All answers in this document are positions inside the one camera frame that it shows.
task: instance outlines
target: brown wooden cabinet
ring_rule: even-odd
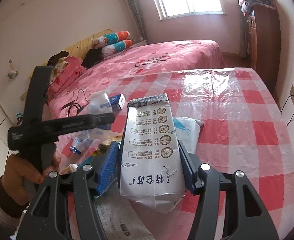
[[[247,18],[251,67],[272,93],[276,87],[281,49],[279,15],[276,10],[254,6]]]

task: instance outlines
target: white carton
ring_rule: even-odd
[[[173,210],[184,196],[185,181],[167,94],[128,103],[119,192],[161,213]]]

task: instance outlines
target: silver screw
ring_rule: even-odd
[[[202,168],[204,171],[208,171],[210,169],[210,165],[207,163],[203,163],[200,165],[200,168]]]
[[[56,171],[52,171],[52,172],[49,174],[49,176],[50,176],[51,178],[54,178],[54,177],[57,176],[57,172],[56,172]]]
[[[83,166],[83,171],[90,171],[91,170],[91,165],[86,164]]]
[[[242,171],[236,171],[238,177],[243,177],[245,174]]]

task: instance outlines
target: circular icon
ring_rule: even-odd
[[[162,115],[162,116],[158,117],[158,122],[164,123],[167,121],[167,119],[168,119],[168,117],[166,117],[165,115]]]
[[[168,143],[170,143],[171,141],[171,137],[169,135],[164,135],[160,138],[159,142],[162,144],[162,145],[167,145]]]
[[[166,133],[166,132],[169,131],[169,126],[166,125],[166,124],[163,124],[162,126],[160,126],[160,127],[158,128],[158,131],[159,131],[160,133]]]
[[[170,147],[165,147],[161,150],[160,155],[164,158],[169,158],[172,155],[172,149]]]
[[[157,114],[164,114],[164,112],[166,112],[166,108],[164,108],[164,107],[157,109]]]

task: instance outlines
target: checkered tablecloth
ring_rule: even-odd
[[[91,86],[76,81],[53,104],[71,101],[70,91],[75,88],[85,89],[87,98],[99,90],[106,90],[110,96],[123,93],[126,102],[167,93],[174,117],[205,122],[196,149],[202,162],[221,172],[244,171],[265,203],[280,238],[291,230],[294,155],[280,111],[254,70],[184,70],[123,79],[102,78]],[[114,132],[123,131],[126,112],[125,106],[112,125]],[[66,110],[57,113],[57,117],[65,116]],[[78,161],[66,150],[70,143],[70,138],[65,136],[57,144],[64,154],[63,163],[70,162],[69,158]],[[137,203],[132,206],[155,239],[181,240],[189,234],[198,198],[187,192],[169,214],[155,213]],[[224,199],[225,194],[221,192],[216,239],[222,235]]]

